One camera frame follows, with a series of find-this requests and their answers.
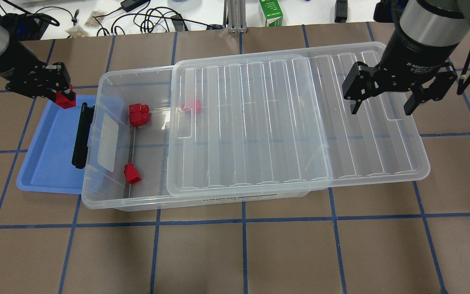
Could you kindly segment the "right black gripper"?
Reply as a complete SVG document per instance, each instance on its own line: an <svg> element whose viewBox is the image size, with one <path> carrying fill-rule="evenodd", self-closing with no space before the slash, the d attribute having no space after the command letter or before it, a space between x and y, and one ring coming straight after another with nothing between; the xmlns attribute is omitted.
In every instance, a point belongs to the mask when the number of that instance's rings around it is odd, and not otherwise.
<svg viewBox="0 0 470 294"><path fill-rule="evenodd" d="M342 97L351 102L350 110L356 115L361 104L372 96L384 92L407 92L412 95L403 109L410 116L416 108L429 100L440 101L457 78L456 72L439 72L458 45L435 47L421 44L402 31L394 31L380 63L370 67L355 62L344 82ZM427 88L423 84L433 79Z"/></svg>

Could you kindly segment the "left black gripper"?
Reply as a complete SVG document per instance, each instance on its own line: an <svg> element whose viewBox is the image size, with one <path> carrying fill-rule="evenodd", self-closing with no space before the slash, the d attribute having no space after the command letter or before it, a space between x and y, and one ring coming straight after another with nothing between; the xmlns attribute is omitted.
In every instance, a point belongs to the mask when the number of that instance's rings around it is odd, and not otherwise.
<svg viewBox="0 0 470 294"><path fill-rule="evenodd" d="M41 86L37 87L30 72L41 71ZM41 61L20 41L10 39L0 53L0 77L7 80L6 89L26 97L43 97L55 101L56 91L66 91L71 84L67 67L63 62L53 65Z"/></svg>

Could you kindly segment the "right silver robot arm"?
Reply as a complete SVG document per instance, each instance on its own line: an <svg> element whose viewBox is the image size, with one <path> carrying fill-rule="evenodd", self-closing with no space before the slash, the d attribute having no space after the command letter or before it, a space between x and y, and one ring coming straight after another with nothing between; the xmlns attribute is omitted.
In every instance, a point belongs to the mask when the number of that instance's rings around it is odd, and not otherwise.
<svg viewBox="0 0 470 294"><path fill-rule="evenodd" d="M385 92L412 92L403 107L408 116L420 104L442 100L457 79L448 58L470 31L470 0L381 0L374 20L393 23L394 32L377 65L356 62L345 78L351 113ZM457 94L468 85L470 75L460 79Z"/></svg>

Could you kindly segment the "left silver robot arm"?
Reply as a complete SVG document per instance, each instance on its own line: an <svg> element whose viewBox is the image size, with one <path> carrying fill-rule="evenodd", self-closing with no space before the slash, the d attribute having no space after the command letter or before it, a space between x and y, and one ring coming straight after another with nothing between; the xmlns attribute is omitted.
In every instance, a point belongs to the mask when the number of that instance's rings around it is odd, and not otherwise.
<svg viewBox="0 0 470 294"><path fill-rule="evenodd" d="M29 98L47 98L63 109L76 106L76 93L63 62L49 65L0 25L0 77L5 89Z"/></svg>

